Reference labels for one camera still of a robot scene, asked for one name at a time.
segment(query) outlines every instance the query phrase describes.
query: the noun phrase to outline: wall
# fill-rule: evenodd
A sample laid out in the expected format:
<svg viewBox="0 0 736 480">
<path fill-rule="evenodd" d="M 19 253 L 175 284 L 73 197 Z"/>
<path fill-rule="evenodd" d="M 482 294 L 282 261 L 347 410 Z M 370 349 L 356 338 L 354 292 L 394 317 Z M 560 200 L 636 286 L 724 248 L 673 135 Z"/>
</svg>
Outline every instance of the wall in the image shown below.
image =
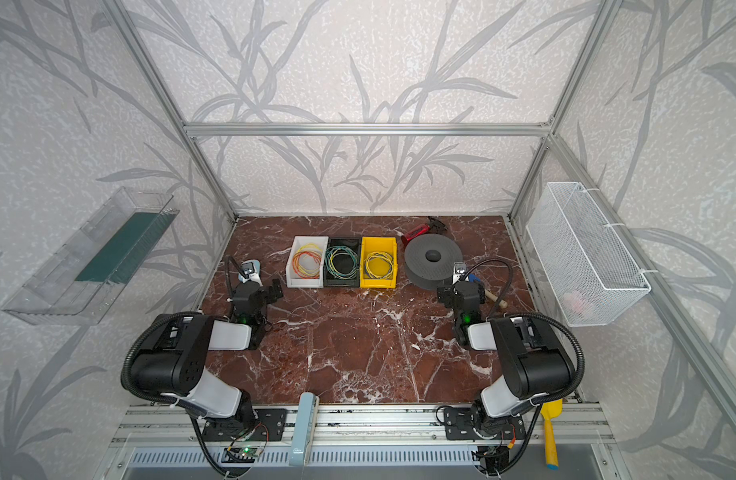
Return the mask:
<svg viewBox="0 0 736 480">
<path fill-rule="evenodd" d="M 598 6 L 597 0 L 124 4 L 191 122 L 543 122 Z M 238 210 L 256 214 L 505 213 L 537 144 L 202 139 Z"/>
<path fill-rule="evenodd" d="M 0 311 L 0 479 L 90 478 L 155 315 L 190 307 L 229 223 L 95 2 L 0 2 L 0 306 L 121 186 L 170 191 L 169 231 L 97 326 Z"/>
<path fill-rule="evenodd" d="M 559 132 L 736 375 L 736 2 L 620 10 Z M 736 478 L 736 435 L 647 300 L 574 331 L 633 476 Z"/>
</svg>

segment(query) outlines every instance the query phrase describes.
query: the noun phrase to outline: yellow shovel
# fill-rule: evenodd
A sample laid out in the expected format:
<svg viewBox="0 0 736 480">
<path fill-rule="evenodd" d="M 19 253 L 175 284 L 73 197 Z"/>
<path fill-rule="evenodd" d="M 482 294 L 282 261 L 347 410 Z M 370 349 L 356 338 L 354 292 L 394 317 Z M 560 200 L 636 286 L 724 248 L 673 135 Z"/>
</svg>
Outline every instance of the yellow shovel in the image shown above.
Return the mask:
<svg viewBox="0 0 736 480">
<path fill-rule="evenodd" d="M 554 402 L 545 403 L 542 407 L 544 416 L 544 456 L 547 467 L 552 470 L 558 469 L 558 448 L 555 445 L 555 431 L 552 430 L 552 419 L 562 413 L 562 398 Z"/>
</svg>

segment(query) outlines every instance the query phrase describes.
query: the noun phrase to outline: marble surface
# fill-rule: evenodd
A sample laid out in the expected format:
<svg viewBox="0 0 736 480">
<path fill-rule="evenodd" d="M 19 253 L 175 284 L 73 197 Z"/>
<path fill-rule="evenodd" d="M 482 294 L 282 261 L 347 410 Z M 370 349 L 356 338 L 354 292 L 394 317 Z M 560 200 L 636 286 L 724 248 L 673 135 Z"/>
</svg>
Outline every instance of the marble surface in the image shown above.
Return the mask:
<svg viewBox="0 0 736 480">
<path fill-rule="evenodd" d="M 500 216 L 445 216 L 446 235 L 468 265 L 488 256 L 515 259 Z M 285 264 L 296 235 L 399 236 L 425 223 L 419 216 L 240 218 L 227 254 L 238 262 L 261 261 L 261 279 L 285 284 Z M 434 292 L 411 284 L 402 268 L 394 290 L 289 289 L 270 306 L 269 331 L 255 351 L 210 352 L 208 369 L 248 390 L 254 403 L 298 403 L 302 392 L 332 402 L 471 402 L 501 375 L 494 352 L 472 352 L 453 339 L 452 312 Z M 533 310 L 526 281 L 514 262 L 507 311 Z M 214 276 L 203 311 L 227 312 L 224 265 Z M 497 293 L 507 278 L 503 266 L 477 272 Z M 488 301 L 483 309 L 490 307 Z"/>
</svg>

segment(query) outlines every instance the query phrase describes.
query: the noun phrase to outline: gray filament spool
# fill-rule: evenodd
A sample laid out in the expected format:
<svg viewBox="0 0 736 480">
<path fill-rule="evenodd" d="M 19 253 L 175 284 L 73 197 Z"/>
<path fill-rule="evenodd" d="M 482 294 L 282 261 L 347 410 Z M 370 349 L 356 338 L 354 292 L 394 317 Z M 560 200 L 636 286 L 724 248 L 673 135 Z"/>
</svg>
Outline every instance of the gray filament spool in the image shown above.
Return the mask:
<svg viewBox="0 0 736 480">
<path fill-rule="evenodd" d="M 453 264 L 462 261 L 459 246 L 443 235 L 419 235 L 408 243 L 405 250 L 406 275 L 424 290 L 437 290 L 450 284 Z"/>
</svg>

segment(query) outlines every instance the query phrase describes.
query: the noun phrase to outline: light blue object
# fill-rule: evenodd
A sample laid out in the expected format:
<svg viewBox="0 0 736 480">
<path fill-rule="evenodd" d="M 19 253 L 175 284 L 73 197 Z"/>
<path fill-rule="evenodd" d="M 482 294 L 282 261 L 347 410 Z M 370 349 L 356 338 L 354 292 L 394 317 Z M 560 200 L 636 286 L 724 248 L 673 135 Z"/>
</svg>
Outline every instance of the light blue object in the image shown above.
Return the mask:
<svg viewBox="0 0 736 480">
<path fill-rule="evenodd" d="M 296 412 L 294 438 L 290 443 L 291 466 L 303 467 L 309 461 L 312 435 L 315 432 L 315 420 L 320 398 L 312 392 L 304 392 L 299 398 L 299 410 Z"/>
</svg>

